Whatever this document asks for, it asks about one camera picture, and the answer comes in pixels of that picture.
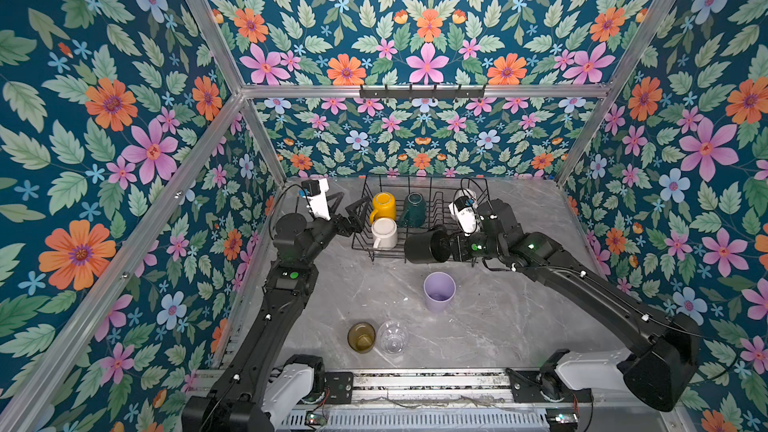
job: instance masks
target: dish rack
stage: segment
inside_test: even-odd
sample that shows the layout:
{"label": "dish rack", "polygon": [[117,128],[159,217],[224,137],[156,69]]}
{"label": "dish rack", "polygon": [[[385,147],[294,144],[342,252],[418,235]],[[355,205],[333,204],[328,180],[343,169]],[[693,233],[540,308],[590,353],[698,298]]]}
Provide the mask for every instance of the dish rack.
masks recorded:
{"label": "dish rack", "polygon": [[[360,234],[352,236],[352,249],[368,252],[371,262],[380,258],[402,258],[406,261],[405,244],[409,235],[427,232],[432,226],[443,224],[448,234],[460,232],[456,220],[451,216],[448,205],[453,200],[457,190],[472,190],[477,195],[477,202],[490,200],[488,193],[488,181],[484,178],[449,178],[449,177],[416,177],[400,176],[388,177],[377,174],[369,174],[362,185],[362,198],[366,198],[366,206],[363,210],[364,227]],[[389,192],[395,197],[397,207],[397,221],[400,219],[408,194],[417,192],[426,200],[426,222],[421,227],[397,228],[397,245],[389,250],[373,248],[373,234],[368,219],[372,211],[373,197],[380,192]]]}

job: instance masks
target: aluminum frame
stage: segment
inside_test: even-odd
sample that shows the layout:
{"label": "aluminum frame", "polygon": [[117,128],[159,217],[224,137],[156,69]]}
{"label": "aluminum frame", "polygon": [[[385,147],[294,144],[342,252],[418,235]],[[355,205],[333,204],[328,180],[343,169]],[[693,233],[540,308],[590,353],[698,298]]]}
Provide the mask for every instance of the aluminum frame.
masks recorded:
{"label": "aluminum frame", "polygon": [[29,432],[44,408],[69,376],[96,329],[143,260],[156,237],[178,207],[181,197],[197,177],[243,106],[240,96],[232,97],[221,108],[200,140],[149,207],[144,218],[128,236],[109,266],[85,296],[72,317],[56,336],[40,364],[30,373],[13,399],[0,414],[0,430]]}
{"label": "aluminum frame", "polygon": [[648,15],[643,20],[643,23],[640,24],[638,32],[633,37],[626,51],[621,56],[619,64],[610,76],[608,96],[596,105],[587,123],[581,129],[581,133],[576,138],[573,147],[568,151],[568,158],[556,177],[560,187],[565,188],[576,164],[581,160],[592,138],[600,129],[606,114],[610,111],[613,104],[616,103],[616,99],[618,99],[621,90],[624,88],[624,84],[632,77],[632,72],[638,66],[640,58],[645,53],[650,42],[656,37],[661,22],[667,17],[675,2],[677,0],[653,0],[650,6],[648,6]]}

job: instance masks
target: lavender plastic cup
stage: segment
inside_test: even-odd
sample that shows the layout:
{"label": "lavender plastic cup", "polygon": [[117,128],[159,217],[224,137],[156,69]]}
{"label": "lavender plastic cup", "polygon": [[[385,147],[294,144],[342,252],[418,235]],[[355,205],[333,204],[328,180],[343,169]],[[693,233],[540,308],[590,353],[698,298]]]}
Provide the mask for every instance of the lavender plastic cup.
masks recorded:
{"label": "lavender plastic cup", "polygon": [[433,272],[424,280],[424,300],[430,312],[443,312],[456,293],[456,283],[444,272]]}

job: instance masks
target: marble table surface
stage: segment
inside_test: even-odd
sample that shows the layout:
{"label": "marble table surface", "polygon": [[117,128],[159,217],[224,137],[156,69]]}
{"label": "marble table surface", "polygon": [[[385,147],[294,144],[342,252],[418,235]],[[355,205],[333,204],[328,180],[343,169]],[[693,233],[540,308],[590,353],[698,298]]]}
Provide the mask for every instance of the marble table surface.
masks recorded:
{"label": "marble table surface", "polygon": [[[343,190],[343,207],[360,197],[362,180],[332,178],[329,193]],[[550,235],[577,260],[594,267],[577,219],[554,182],[490,178],[488,187],[492,197],[512,206],[526,232]],[[292,212],[294,204],[293,198],[283,201],[281,212]],[[395,258],[371,262],[367,252],[351,249],[351,241],[336,237],[317,258],[315,291],[288,334],[278,364],[302,353],[323,357],[328,369],[538,367],[559,348],[595,351],[622,346],[575,304],[522,274],[491,272],[482,264],[410,264]],[[274,259],[274,249],[268,256]],[[269,266],[264,260],[259,285]],[[436,271],[450,274],[458,286],[451,306],[440,314],[426,309],[422,289],[425,277]],[[255,318],[260,294],[250,300],[245,324]],[[354,323],[370,322],[378,328],[388,320],[399,320],[408,329],[403,353],[391,356],[374,348],[358,354],[347,345],[346,334]]]}

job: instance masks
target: clear plastic cup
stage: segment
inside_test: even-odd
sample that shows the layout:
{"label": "clear plastic cup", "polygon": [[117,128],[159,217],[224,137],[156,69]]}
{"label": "clear plastic cup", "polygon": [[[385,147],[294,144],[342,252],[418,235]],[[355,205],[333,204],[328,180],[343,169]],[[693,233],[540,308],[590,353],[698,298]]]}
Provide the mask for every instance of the clear plastic cup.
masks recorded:
{"label": "clear plastic cup", "polygon": [[408,345],[408,331],[400,321],[388,321],[379,328],[376,339],[388,354],[399,354]]}

